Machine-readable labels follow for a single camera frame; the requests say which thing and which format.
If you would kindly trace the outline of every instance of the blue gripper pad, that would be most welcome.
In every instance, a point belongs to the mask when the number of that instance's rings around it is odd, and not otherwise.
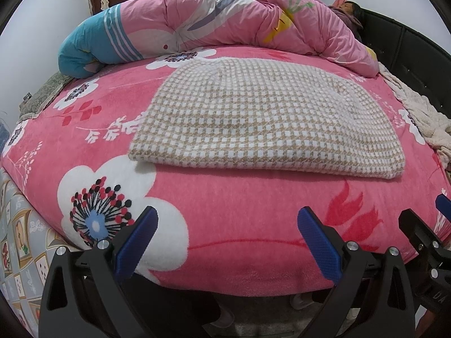
[[[116,255],[114,277],[118,283],[129,279],[135,272],[141,257],[155,235],[158,227],[158,213],[153,207],[146,207],[134,226],[135,229]]]
[[[451,222],[451,201],[444,194],[440,194],[435,199],[435,208]]]
[[[338,284],[342,276],[341,257],[307,207],[298,213],[298,229],[324,278]]]

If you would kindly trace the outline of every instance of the floor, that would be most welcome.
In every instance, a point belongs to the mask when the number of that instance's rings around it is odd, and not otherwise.
[[[297,338],[321,305],[313,304],[296,311],[289,304],[289,297],[234,297],[216,295],[217,300],[235,314],[235,323],[227,329],[205,326],[216,338],[265,337]],[[345,321],[346,330],[352,321]]]

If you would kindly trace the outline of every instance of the bed sheet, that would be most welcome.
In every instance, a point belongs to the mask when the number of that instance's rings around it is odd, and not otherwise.
[[[362,85],[401,140],[403,175],[383,180],[129,160],[142,112],[166,77],[188,60],[219,57],[311,65]],[[264,48],[211,47],[108,67],[19,124],[1,161],[34,209],[80,248],[113,236],[154,206],[159,226],[138,272],[173,288],[271,296],[330,286],[297,229],[306,205],[343,239],[374,252],[394,245],[405,261],[415,254],[398,229],[402,210],[412,208],[441,238],[451,231],[434,207],[438,194],[450,192],[445,172],[382,77]]]
[[[60,246],[77,251],[48,225],[0,169],[0,294],[33,337],[38,337],[42,293]]]

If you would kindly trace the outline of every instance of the black headboard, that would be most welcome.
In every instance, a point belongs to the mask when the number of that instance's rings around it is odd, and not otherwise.
[[[365,11],[365,45],[413,90],[451,118],[451,55],[417,31],[372,11]]]

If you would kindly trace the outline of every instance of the pink blanket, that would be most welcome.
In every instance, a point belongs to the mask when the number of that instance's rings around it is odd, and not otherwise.
[[[162,82],[191,59],[221,57],[311,65],[362,85],[401,140],[404,173],[383,180],[129,160],[141,113]],[[440,161],[382,77],[366,79],[319,57],[264,48],[212,47],[105,69],[71,84],[37,119],[18,125],[1,163],[36,211],[81,248],[154,206],[160,222],[138,270],[175,288],[268,296],[330,286],[297,229],[298,210],[306,205],[343,239],[378,252],[394,245],[405,261],[415,254],[398,229],[402,210],[412,208],[441,238],[451,230],[434,207],[438,194],[451,194]]]
[[[319,0],[130,0],[80,24],[60,48],[59,70],[86,78],[103,63],[235,44],[321,56],[365,77],[379,72]]]

